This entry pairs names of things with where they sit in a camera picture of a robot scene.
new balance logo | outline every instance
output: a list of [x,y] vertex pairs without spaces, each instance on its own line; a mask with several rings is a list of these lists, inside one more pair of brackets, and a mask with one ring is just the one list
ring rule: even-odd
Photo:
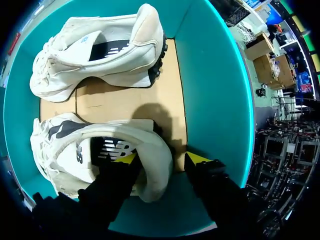
[[129,142],[121,140],[116,140],[115,142],[113,140],[104,140],[103,146],[106,148],[103,147],[101,149],[102,152],[98,156],[100,159],[106,159],[109,155],[111,160],[117,160],[118,158],[131,155],[135,149]]
[[79,143],[76,144],[76,160],[80,164],[83,162],[82,147],[79,145]]

shoe tongue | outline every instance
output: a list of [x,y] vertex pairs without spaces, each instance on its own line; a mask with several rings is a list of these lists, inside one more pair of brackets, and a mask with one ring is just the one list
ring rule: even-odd
[[102,31],[100,30],[94,31],[83,36],[82,38],[74,42],[71,46],[69,46],[66,50],[60,51],[57,54],[57,57],[61,60],[74,63],[89,61],[92,47],[101,32]]

cardboard floor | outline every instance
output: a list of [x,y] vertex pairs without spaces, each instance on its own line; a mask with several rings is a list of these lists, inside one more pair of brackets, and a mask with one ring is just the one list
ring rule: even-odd
[[97,77],[83,80],[61,103],[40,101],[41,121],[62,113],[73,112],[90,123],[105,123],[122,119],[152,119],[163,130],[161,136],[175,149],[175,169],[184,170],[187,128],[183,91],[176,45],[167,40],[160,77],[151,88],[111,86]]

shoelace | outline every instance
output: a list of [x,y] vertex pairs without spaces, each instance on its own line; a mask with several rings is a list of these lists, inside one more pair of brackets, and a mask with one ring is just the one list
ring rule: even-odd
[[33,73],[37,74],[37,79],[39,80],[38,83],[41,83],[42,81],[44,81],[46,85],[49,84],[50,74],[47,69],[47,63],[49,58],[52,56],[50,52],[50,48],[53,45],[54,41],[61,41],[63,45],[62,50],[67,49],[67,44],[66,44],[66,41],[64,40],[63,35],[62,36],[56,35],[54,37],[51,37],[49,41],[43,45],[43,49],[35,56],[35,59],[32,65],[32,71]]
[[33,122],[32,144],[36,148],[33,151],[36,155],[35,164],[42,176],[50,181],[51,177],[46,172],[59,173],[59,171],[50,167],[53,160],[48,156],[52,144],[48,138],[49,128],[47,121],[40,123],[38,118],[35,119]]

blue container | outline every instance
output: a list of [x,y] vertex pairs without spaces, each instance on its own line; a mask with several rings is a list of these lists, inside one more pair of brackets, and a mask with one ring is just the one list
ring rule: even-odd
[[[175,38],[183,87],[188,149],[227,165],[231,178],[246,183],[253,151],[254,113],[250,83],[240,52],[224,21],[208,0],[148,0],[164,31]],[[19,46],[4,99],[4,133],[14,172],[32,196],[55,196],[39,173],[30,136],[40,116],[40,99],[29,81],[36,54],[69,17],[134,14],[144,0],[73,0],[47,16]],[[130,197],[109,228],[126,234],[172,237],[212,224],[186,174],[174,175],[161,200]]]

